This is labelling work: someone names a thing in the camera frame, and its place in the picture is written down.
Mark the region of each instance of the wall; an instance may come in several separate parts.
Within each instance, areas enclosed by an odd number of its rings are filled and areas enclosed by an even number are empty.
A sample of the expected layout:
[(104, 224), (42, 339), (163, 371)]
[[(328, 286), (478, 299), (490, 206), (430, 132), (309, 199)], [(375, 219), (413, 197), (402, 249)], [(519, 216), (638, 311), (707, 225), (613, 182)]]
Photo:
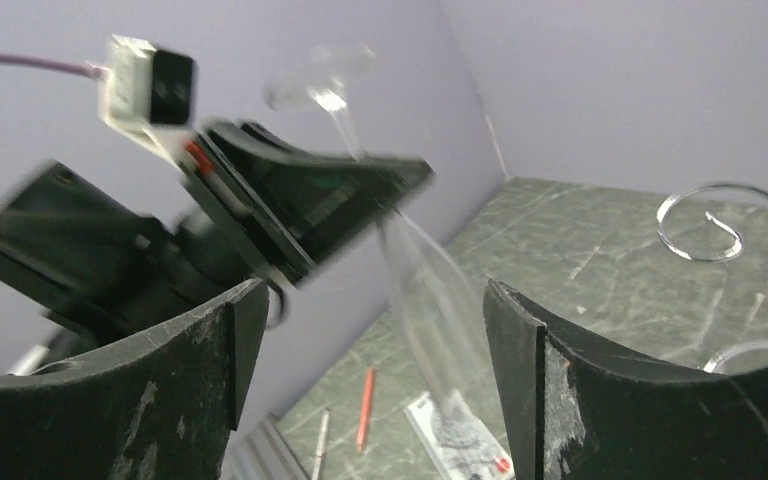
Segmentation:
[(442, 4), (511, 175), (768, 188), (768, 2)]
[[(467, 67), (434, 0), (216, 0), (0, 3), (0, 52), (103, 61), (109, 34), (151, 39), (200, 66), (198, 117), (251, 117), (313, 149), (342, 149), (325, 114), (274, 113), (261, 86), (315, 45), (368, 43), (377, 74), (353, 91), (363, 144), (424, 156), (436, 183), (408, 214), (451, 238), (503, 180)], [(165, 221), (190, 201), (172, 169), (95, 116), (91, 82), (0, 68), (0, 201), (44, 158), (64, 162), (131, 209)], [(267, 335), (243, 430), (286, 408), (331, 365), (385, 304), (384, 263), (367, 235), (303, 290), (289, 323)], [(0, 284), (0, 368), (47, 334), (37, 306)]]

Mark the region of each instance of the white pen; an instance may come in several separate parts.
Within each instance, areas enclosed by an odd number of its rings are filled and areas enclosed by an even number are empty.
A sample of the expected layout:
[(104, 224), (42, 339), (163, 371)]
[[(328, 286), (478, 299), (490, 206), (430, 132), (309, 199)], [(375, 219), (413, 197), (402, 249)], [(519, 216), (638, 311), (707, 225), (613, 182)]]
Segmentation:
[(328, 422), (331, 420), (331, 411), (327, 408), (322, 412), (322, 424), (319, 427), (319, 440), (316, 442), (316, 458), (313, 459), (313, 473), (310, 480), (319, 480), (322, 474), (322, 459), (325, 457), (325, 445), (328, 443)]

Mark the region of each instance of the gray tabletop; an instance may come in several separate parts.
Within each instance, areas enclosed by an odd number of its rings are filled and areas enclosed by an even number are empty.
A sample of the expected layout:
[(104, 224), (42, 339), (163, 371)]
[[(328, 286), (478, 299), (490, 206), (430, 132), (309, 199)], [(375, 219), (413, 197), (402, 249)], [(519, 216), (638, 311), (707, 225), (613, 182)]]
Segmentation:
[[(746, 236), (731, 262), (669, 253), (655, 232), (662, 195), (511, 179), (448, 250), (480, 292), (503, 281), (554, 313), (640, 352), (701, 368), (723, 348), (768, 340), (768, 209), (688, 202), (670, 218), (686, 249), (723, 250), (711, 210)], [(747, 355), (739, 368), (768, 364)], [(377, 370), (367, 448), (355, 447), (369, 367)], [(438, 478), (404, 407), (426, 388), (389, 314), (281, 420), (310, 471), (324, 408), (331, 409), (324, 480)], [(488, 425), (504, 442), (504, 429)]]

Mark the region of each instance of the orange pencil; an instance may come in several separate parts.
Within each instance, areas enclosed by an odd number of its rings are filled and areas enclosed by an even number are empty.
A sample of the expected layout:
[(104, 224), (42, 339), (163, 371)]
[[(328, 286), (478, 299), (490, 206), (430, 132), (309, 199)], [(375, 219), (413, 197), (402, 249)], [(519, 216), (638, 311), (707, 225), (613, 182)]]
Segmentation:
[(360, 424), (358, 425), (358, 452), (366, 445), (366, 431), (369, 429), (369, 413), (372, 410), (372, 392), (375, 390), (375, 369), (366, 372), (366, 387), (363, 389), (363, 403), (360, 406)]

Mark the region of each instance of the pen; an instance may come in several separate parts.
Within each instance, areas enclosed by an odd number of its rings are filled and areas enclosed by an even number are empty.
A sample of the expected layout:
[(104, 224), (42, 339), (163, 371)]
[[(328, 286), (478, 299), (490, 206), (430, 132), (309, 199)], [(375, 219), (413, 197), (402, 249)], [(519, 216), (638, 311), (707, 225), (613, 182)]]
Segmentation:
[(366, 431), (369, 429), (369, 413), (372, 409), (372, 392), (375, 390), (375, 369), (370, 368), (366, 373), (366, 386), (363, 389), (363, 403), (360, 407), (360, 424), (358, 425), (358, 452), (366, 445)]
[(325, 445), (328, 442), (328, 422), (331, 420), (331, 412), (326, 408), (322, 412), (322, 424), (319, 427), (319, 440), (316, 442), (316, 458), (313, 459), (313, 473), (310, 480), (319, 480), (322, 474), (322, 459), (325, 457)]

